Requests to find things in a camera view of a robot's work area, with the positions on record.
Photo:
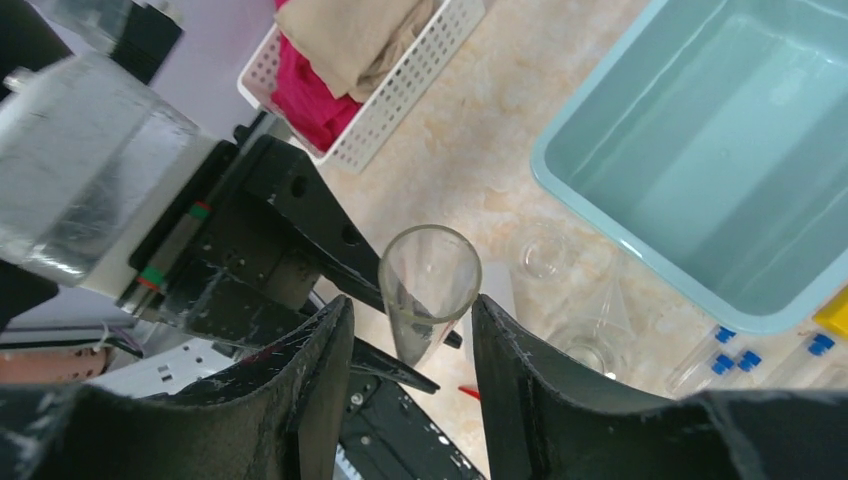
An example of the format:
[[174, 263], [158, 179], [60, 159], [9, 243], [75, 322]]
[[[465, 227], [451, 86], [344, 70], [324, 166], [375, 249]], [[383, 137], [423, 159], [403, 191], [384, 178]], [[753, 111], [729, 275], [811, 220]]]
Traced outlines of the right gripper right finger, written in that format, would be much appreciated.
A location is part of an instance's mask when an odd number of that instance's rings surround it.
[[843, 479], [842, 390], [706, 390], [680, 400], [609, 379], [472, 307], [495, 479]]

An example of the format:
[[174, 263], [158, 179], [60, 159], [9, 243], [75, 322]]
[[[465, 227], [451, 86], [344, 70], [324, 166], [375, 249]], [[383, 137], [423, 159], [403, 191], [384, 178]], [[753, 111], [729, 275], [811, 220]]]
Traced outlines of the clear glass test tube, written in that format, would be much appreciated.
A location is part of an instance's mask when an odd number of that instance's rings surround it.
[[476, 300], [482, 262], [447, 226], [424, 224], [393, 238], [379, 263], [378, 282], [397, 358], [426, 362]]

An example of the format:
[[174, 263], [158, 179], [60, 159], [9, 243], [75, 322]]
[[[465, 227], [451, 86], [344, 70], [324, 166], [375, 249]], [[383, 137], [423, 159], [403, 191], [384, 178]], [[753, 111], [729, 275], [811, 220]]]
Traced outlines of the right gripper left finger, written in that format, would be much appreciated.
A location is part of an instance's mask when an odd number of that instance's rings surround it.
[[328, 479], [353, 343], [353, 305], [341, 295], [276, 343], [175, 394], [5, 386], [1, 475]]

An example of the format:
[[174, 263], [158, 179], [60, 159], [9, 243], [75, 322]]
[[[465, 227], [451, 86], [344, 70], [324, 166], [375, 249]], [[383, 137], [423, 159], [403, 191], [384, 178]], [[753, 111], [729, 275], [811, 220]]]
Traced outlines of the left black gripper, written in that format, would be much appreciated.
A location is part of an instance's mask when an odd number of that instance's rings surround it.
[[354, 302], [383, 306], [380, 256], [307, 153], [265, 130], [219, 142], [130, 251], [116, 303], [132, 316], [269, 357], [316, 361], [343, 322], [343, 373], [432, 394], [438, 385], [352, 331]]

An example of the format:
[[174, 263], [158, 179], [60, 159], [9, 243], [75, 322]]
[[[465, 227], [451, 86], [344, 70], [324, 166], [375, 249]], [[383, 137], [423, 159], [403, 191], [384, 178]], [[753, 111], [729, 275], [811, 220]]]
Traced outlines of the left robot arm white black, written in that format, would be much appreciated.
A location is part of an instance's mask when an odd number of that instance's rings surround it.
[[[33, 6], [24, 1], [1, 3], [1, 73], [16, 67], [46, 67], [71, 55], [71, 51], [48, 26]], [[295, 232], [305, 240], [296, 244], [306, 249], [306, 260], [317, 262], [322, 275], [343, 292], [380, 309], [382, 299], [377, 287], [378, 256], [362, 239], [353, 225], [329, 230], [315, 214], [297, 224]], [[1, 328], [36, 307], [52, 300], [59, 286], [5, 260], [1, 262]], [[439, 386], [400, 360], [361, 340], [354, 341], [351, 369], [405, 384], [432, 394]]]

